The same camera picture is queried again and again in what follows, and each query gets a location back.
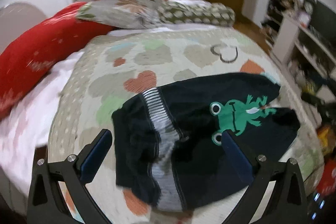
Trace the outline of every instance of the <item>wooden floor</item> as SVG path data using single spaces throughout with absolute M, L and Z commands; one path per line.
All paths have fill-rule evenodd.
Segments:
M 233 27 L 241 33 L 247 35 L 256 42 L 269 55 L 270 46 L 265 41 L 265 36 L 260 33 L 259 27 L 249 20 L 236 21 Z

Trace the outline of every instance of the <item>red heart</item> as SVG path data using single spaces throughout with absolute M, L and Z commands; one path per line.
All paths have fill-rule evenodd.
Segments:
M 124 82 L 124 88 L 129 92 L 140 93 L 156 86 L 156 75 L 151 70 L 140 72 L 137 78 Z

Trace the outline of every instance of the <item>green frog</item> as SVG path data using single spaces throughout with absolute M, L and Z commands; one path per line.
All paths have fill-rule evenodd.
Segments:
M 247 123 L 258 127 L 261 122 L 256 121 L 257 118 L 265 118 L 269 114 L 276 113 L 277 110 L 275 108 L 261 108 L 266 105 L 267 96 L 263 96 L 262 99 L 258 97 L 255 101 L 252 101 L 252 99 L 252 95 L 248 95 L 246 103 L 239 100 L 230 100 L 225 105 L 219 102 L 210 104 L 210 112 L 218 117 L 220 128 L 212 135 L 212 140 L 215 144 L 221 145 L 219 136 L 224 130 L 230 129 L 236 136 L 239 136 L 244 132 Z

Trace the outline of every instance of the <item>metal screw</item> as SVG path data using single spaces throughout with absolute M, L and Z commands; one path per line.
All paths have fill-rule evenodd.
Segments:
M 76 155 L 70 155 L 68 156 L 68 161 L 72 162 L 76 159 Z
M 289 162 L 290 162 L 291 164 L 297 164 L 297 160 L 294 159 L 294 158 L 290 158 L 290 159 L 289 159 Z
M 38 165 L 42 165 L 44 163 L 44 159 L 39 159 L 38 161 L 37 161 L 37 164 Z
M 258 156 L 258 160 L 260 160 L 260 161 L 266 161 L 266 156 L 264 156 L 264 155 L 259 155 L 259 156 Z

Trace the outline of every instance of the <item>red pillow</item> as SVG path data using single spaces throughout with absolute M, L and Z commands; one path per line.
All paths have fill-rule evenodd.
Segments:
M 115 28 L 77 20 L 76 12 L 83 4 L 71 4 L 24 32 L 0 55 L 0 119 L 55 63 Z

